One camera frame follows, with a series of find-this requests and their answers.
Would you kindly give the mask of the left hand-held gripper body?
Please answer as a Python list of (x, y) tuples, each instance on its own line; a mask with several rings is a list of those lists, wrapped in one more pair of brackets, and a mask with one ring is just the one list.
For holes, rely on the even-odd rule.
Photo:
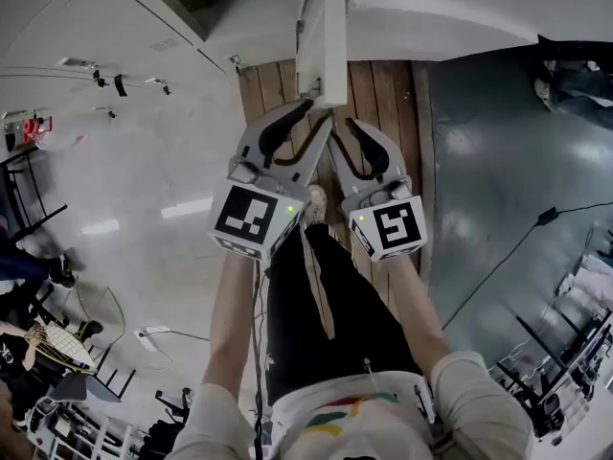
[(270, 262), (297, 226), (307, 205), (307, 164), (269, 167), (235, 156), (218, 184), (208, 233), (221, 248)]

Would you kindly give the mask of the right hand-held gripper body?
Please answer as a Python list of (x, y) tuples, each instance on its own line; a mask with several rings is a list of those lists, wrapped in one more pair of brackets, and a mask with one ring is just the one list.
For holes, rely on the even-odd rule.
[(421, 197), (413, 195), (407, 175), (352, 193), (341, 207), (373, 262), (413, 253), (427, 243)]

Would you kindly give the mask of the grey metal lockers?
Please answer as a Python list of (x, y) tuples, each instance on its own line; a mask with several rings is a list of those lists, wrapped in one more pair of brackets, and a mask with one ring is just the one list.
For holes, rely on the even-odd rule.
[(346, 0), (0, 0), (0, 119), (239, 106), (290, 59), (291, 94), (347, 100)]

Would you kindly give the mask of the person's right forearm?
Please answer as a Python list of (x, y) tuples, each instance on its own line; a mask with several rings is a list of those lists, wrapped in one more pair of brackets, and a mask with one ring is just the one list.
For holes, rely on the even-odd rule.
[(397, 313), (413, 360), (427, 377), (450, 350), (427, 290), (408, 256), (386, 262)]

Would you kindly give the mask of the person's left forearm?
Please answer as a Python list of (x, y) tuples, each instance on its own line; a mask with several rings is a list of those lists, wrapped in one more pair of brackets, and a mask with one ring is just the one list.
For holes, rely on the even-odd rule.
[(210, 329), (210, 359), (204, 383), (238, 400), (249, 356), (253, 323), (254, 260), (228, 253), (221, 272)]

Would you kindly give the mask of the person's beige shoe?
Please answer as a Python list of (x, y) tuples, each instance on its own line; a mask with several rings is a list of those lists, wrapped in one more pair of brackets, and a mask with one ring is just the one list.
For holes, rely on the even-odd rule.
[(304, 230), (312, 225), (326, 223), (328, 205), (326, 191), (320, 185), (310, 184), (307, 190), (309, 193), (309, 201), (301, 219)]

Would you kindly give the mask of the wooden floor platform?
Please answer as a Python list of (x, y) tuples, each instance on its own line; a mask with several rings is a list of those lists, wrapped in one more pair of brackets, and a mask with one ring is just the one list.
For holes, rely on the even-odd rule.
[[(265, 112), (296, 99), (295, 61), (284, 60), (246, 67), (238, 71), (238, 87), (248, 124)], [(370, 167), (344, 120), (348, 117), (378, 127), (402, 152), (413, 192), (422, 194), (422, 159), (419, 108), (416, 102), (414, 67), (410, 61), (351, 61), (347, 75), (348, 103), (334, 108), (334, 131), (339, 134), (361, 173)], [(378, 291), (388, 309), (397, 314), (389, 272), (371, 263), (347, 226), (341, 213), (342, 193), (331, 161), (322, 154), (312, 181), (329, 195), (326, 221), (332, 234), (350, 249), (353, 262)]]

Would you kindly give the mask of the person's black trousers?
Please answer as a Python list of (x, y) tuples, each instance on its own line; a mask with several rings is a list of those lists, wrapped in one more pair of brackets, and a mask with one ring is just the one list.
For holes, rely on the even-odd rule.
[[(322, 324), (303, 244), (320, 266), (334, 336)], [(267, 301), (267, 400), (323, 381), (374, 372), (417, 373), (403, 330), (324, 223), (294, 228), (274, 255)]]

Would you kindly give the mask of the white power strip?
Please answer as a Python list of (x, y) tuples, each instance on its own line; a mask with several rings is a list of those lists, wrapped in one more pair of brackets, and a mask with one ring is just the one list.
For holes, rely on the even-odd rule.
[(169, 330), (170, 329), (165, 326), (147, 326), (141, 329), (134, 330), (133, 333), (148, 352), (157, 353), (160, 351), (160, 349), (154, 342), (153, 338), (156, 335), (164, 334)]

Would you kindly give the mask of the person's white printed t-shirt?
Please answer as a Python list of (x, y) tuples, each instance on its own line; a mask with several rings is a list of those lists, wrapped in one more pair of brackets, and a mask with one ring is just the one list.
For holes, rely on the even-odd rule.
[(416, 375), (378, 372), (292, 392), (273, 408), (272, 460), (530, 460), (533, 427), (475, 352), (430, 375), (438, 420), (418, 407)]

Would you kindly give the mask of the red and white plastic bag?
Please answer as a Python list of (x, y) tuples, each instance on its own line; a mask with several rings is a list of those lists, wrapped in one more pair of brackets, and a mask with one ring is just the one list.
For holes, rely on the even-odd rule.
[(88, 136), (86, 123), (78, 116), (50, 115), (22, 122), (23, 139), (40, 150), (57, 152), (81, 144)]

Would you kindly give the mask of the black metal rack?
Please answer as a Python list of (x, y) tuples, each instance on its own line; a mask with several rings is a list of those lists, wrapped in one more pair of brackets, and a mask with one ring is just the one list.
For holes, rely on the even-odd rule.
[(590, 228), (529, 338), (496, 363), (497, 382), (523, 407), (540, 443), (559, 446), (590, 410), (613, 352), (613, 226)]

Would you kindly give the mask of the black office chair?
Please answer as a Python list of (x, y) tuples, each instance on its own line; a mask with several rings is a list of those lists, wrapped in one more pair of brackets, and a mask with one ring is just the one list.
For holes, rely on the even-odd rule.
[(161, 390), (156, 391), (154, 398), (165, 407), (170, 422), (158, 420), (150, 427), (140, 448), (139, 460), (164, 460), (170, 454), (178, 434), (184, 429), (190, 415), (193, 391), (189, 387), (184, 387), (180, 404), (167, 401)]

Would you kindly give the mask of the blue chair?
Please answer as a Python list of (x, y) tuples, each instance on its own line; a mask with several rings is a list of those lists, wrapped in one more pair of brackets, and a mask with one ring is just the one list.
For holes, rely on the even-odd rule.
[(111, 388), (111, 382), (114, 380), (117, 373), (118, 370), (115, 369), (106, 381), (100, 380), (97, 374), (89, 375), (80, 372), (67, 373), (53, 388), (48, 398), (57, 403), (75, 403), (84, 402), (88, 398), (88, 395), (91, 394), (104, 402), (120, 403), (127, 387), (136, 374), (136, 370), (133, 369), (130, 372), (119, 392)]

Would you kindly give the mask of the yellow grid fan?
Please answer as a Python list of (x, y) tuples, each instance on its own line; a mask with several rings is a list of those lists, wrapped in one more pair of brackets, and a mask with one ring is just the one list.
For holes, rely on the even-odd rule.
[(49, 324), (27, 331), (24, 339), (40, 354), (71, 371), (87, 375), (98, 372), (96, 363), (80, 339), (58, 325)]

